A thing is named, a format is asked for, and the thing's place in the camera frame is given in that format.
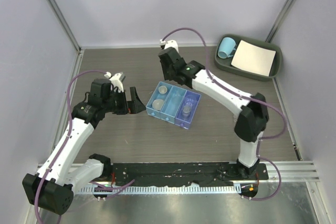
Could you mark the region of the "white ceramic crucible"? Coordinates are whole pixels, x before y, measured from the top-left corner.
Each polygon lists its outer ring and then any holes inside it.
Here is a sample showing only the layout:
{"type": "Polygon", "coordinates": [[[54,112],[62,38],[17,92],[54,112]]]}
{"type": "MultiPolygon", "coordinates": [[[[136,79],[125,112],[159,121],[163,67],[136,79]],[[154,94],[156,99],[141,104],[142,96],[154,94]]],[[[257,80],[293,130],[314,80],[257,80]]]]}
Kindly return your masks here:
{"type": "Polygon", "coordinates": [[[168,88],[164,85],[161,85],[161,86],[158,87],[158,91],[159,91],[160,94],[166,94],[167,91],[168,91],[168,88]]]}

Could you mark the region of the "blue three-compartment organizer bin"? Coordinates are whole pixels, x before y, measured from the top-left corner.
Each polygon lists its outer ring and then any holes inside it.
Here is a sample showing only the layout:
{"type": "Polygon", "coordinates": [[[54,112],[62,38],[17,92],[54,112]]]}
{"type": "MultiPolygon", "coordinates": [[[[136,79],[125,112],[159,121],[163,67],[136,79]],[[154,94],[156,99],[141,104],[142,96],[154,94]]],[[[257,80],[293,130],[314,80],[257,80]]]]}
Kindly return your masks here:
{"type": "Polygon", "coordinates": [[[192,120],[197,110],[200,99],[201,95],[199,93],[195,93],[193,91],[186,90],[184,88],[180,88],[172,84],[160,81],[146,104],[146,112],[149,116],[161,119],[165,122],[169,122],[184,129],[189,129],[192,124],[192,120]],[[159,93],[158,87],[161,85],[164,85],[168,88],[166,94],[159,93]],[[185,97],[189,94],[196,95],[198,102],[192,107],[191,115],[188,120],[184,121],[181,116],[181,111],[183,106],[185,105],[185,97]],[[160,111],[152,108],[152,102],[155,99],[164,100],[164,105],[160,111]]]}

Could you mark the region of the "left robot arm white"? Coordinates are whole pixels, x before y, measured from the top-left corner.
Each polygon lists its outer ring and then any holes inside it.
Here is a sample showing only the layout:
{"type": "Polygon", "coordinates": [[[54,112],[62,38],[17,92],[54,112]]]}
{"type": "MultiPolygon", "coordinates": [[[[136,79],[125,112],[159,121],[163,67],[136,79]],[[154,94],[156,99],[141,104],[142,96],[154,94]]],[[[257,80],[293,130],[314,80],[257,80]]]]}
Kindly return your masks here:
{"type": "Polygon", "coordinates": [[[81,147],[107,113],[137,114],[145,110],[136,88],[130,88],[131,100],[126,99],[122,81],[96,79],[87,98],[74,106],[69,124],[50,157],[36,174],[26,174],[22,184],[30,204],[63,215],[74,195],[94,179],[107,181],[112,174],[111,159],[92,154],[87,161],[70,172],[81,147]]]}

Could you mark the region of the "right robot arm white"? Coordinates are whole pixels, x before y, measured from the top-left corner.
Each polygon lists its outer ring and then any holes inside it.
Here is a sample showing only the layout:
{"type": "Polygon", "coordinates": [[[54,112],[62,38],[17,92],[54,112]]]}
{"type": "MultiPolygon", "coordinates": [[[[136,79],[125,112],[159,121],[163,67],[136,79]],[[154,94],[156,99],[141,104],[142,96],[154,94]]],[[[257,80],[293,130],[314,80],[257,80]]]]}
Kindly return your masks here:
{"type": "Polygon", "coordinates": [[[240,139],[240,152],[236,173],[242,179],[250,179],[260,162],[258,142],[264,134],[269,114],[265,97],[240,91],[219,80],[204,65],[197,61],[189,63],[173,47],[162,49],[158,57],[165,80],[175,81],[200,91],[229,109],[237,118],[234,132],[240,139]]]}

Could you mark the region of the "clear glass beaker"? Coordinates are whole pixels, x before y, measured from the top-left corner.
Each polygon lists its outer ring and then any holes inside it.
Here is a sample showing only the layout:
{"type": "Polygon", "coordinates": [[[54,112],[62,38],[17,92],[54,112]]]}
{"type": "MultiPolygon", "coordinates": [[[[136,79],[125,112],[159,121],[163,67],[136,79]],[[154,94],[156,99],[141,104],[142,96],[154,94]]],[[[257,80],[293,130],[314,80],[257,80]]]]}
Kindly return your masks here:
{"type": "Polygon", "coordinates": [[[190,107],[193,107],[194,105],[196,105],[197,102],[198,102],[198,99],[196,95],[189,94],[185,97],[185,104],[190,107]]]}

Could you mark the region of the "small clear glass flask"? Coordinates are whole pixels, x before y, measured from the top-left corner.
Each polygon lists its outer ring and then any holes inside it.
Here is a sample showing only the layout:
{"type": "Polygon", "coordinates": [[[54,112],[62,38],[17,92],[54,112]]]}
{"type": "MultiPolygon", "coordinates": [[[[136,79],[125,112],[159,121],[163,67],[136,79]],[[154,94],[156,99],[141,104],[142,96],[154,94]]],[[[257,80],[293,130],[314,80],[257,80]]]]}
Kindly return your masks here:
{"type": "Polygon", "coordinates": [[[192,111],[192,105],[186,104],[183,106],[182,111],[181,111],[181,116],[184,121],[188,120],[188,118],[191,115],[191,111],[192,111]]]}

